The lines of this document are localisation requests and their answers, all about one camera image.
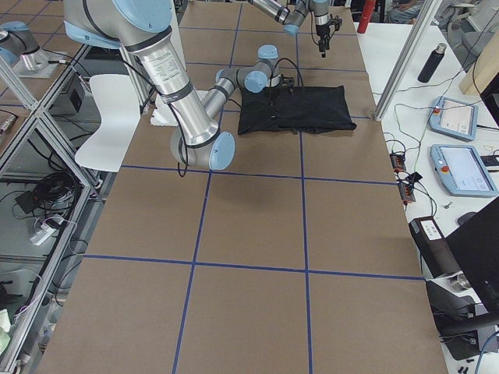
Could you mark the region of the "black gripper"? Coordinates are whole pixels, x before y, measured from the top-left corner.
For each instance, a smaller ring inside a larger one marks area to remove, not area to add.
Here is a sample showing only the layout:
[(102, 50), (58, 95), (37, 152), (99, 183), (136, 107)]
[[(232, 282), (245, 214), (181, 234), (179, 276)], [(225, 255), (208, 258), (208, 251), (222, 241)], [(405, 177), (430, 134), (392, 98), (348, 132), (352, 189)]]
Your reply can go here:
[(287, 87), (287, 81), (283, 74), (278, 74), (268, 80), (269, 90), (280, 90)]
[(316, 25), (316, 34), (319, 37), (318, 48), (320, 56), (325, 58), (327, 56), (327, 51), (330, 50), (330, 40), (331, 40), (331, 25), (326, 23), (324, 25)]

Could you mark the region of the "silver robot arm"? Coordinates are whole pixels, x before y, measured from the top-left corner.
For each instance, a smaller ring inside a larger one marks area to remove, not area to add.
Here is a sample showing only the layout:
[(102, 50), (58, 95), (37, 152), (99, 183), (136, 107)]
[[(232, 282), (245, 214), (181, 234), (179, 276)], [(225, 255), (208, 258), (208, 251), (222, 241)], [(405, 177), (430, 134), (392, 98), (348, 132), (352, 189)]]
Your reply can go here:
[(319, 41), (316, 42), (322, 58), (327, 56), (330, 50), (330, 41), (336, 31), (341, 28), (342, 19), (329, 13), (329, 1), (291, 1), (294, 6), (291, 10), (287, 5), (271, 0), (249, 0), (261, 12), (271, 17), (277, 23), (284, 26), (284, 31), (295, 36), (306, 17), (311, 14), (315, 22), (316, 34)]
[(235, 140), (223, 132), (214, 116), (234, 90), (261, 92), (274, 78), (278, 49), (265, 44), (255, 65), (223, 69), (205, 97), (200, 97), (171, 42), (172, 4), (169, 1), (66, 1), (67, 35), (82, 44), (124, 48), (145, 68), (162, 102), (179, 126), (171, 152), (186, 166), (224, 170), (233, 160)]

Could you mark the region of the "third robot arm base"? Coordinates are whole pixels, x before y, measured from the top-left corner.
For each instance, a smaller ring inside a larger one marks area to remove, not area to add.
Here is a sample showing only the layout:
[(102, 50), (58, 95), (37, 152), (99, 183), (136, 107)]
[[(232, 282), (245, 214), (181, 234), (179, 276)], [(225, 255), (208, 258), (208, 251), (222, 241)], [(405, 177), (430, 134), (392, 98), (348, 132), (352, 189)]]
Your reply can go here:
[(20, 21), (1, 25), (1, 56), (19, 78), (48, 79), (58, 64), (58, 58), (42, 49)]

